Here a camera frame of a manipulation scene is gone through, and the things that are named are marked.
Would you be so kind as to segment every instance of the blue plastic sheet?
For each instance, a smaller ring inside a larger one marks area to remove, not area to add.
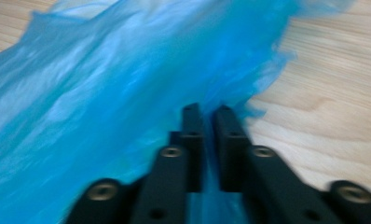
[[[35,12],[0,53],[0,223],[60,223],[91,181],[147,173],[184,105],[247,111],[291,58],[278,51],[291,16],[350,1],[334,2],[123,0],[92,19]],[[219,192],[207,167],[190,222],[243,223],[239,195]]]

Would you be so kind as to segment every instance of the light wooden surface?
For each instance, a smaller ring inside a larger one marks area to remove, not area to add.
[[[0,0],[0,51],[18,40],[32,9],[53,2]],[[371,0],[334,18],[294,20],[283,49],[298,59],[251,101],[268,111],[250,120],[252,138],[313,186],[349,179],[371,189]]]

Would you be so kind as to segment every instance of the black plastic part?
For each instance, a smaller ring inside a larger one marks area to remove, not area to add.
[[[141,179],[129,186],[109,178],[94,182],[76,202],[65,223],[128,223],[142,182]]]
[[[188,151],[178,146],[159,151],[133,211],[131,224],[186,223]]]
[[[183,125],[180,132],[181,146],[189,151],[188,191],[200,192],[203,156],[203,118],[199,105],[193,104],[183,108]]]
[[[346,180],[333,182],[323,197],[345,223],[371,224],[371,192]]]
[[[213,126],[221,190],[241,192],[245,177],[244,158],[251,140],[238,123],[234,112],[227,106],[223,105],[215,111]]]
[[[181,145],[182,139],[180,138],[180,132],[171,132],[169,136],[169,145]]]
[[[320,194],[302,183],[272,149],[250,147],[247,160],[243,203],[250,220],[269,224],[342,223]]]

